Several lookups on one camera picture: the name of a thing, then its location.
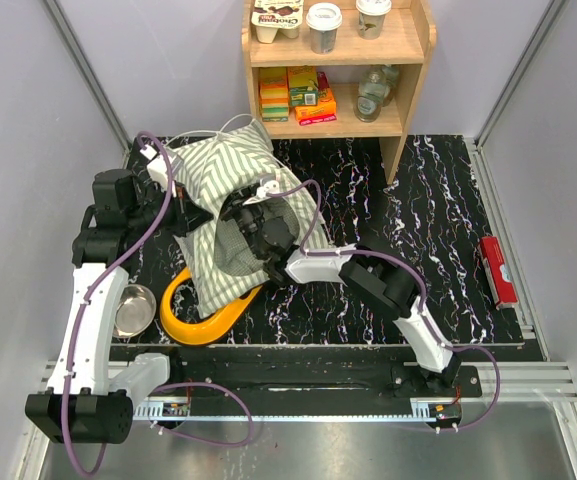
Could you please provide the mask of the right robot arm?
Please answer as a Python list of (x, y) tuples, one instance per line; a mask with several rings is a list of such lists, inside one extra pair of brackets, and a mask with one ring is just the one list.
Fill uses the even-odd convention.
[(348, 287), (373, 314), (393, 321), (412, 347), (425, 388), (444, 396), (459, 382), (461, 360), (427, 306), (419, 272), (375, 237), (343, 247), (305, 251), (279, 215), (265, 213), (265, 202), (250, 188), (227, 197), (219, 219), (232, 221), (268, 280), (278, 284), (339, 283)]

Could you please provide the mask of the green checked pet cushion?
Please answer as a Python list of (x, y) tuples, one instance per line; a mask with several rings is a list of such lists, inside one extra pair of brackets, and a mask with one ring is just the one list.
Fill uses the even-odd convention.
[(224, 273), (242, 277), (263, 270), (234, 220), (218, 220), (215, 230), (214, 262)]

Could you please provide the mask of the green striped pet tent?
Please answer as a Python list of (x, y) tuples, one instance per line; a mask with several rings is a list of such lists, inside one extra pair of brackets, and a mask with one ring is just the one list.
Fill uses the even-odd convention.
[(228, 197), (264, 176), (276, 178), (281, 192), (302, 181), (275, 158), (267, 130), (255, 119), (172, 151), (180, 158), (175, 180), (214, 216), (177, 239), (192, 275), (199, 316), (206, 318), (269, 280), (236, 223), (220, 218)]

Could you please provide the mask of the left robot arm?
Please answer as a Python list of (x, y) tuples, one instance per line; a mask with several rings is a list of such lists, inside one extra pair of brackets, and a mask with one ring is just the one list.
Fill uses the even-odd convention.
[(179, 182), (170, 194), (152, 191), (144, 198), (137, 182), (125, 169), (97, 174), (94, 202), (73, 242), (73, 299), (58, 362), (45, 391), (25, 404), (27, 418), (54, 443), (120, 444), (135, 408), (155, 389), (173, 395), (184, 386), (184, 370), (164, 354), (142, 354), (109, 375), (115, 319), (137, 241), (160, 228), (185, 237), (214, 218)]

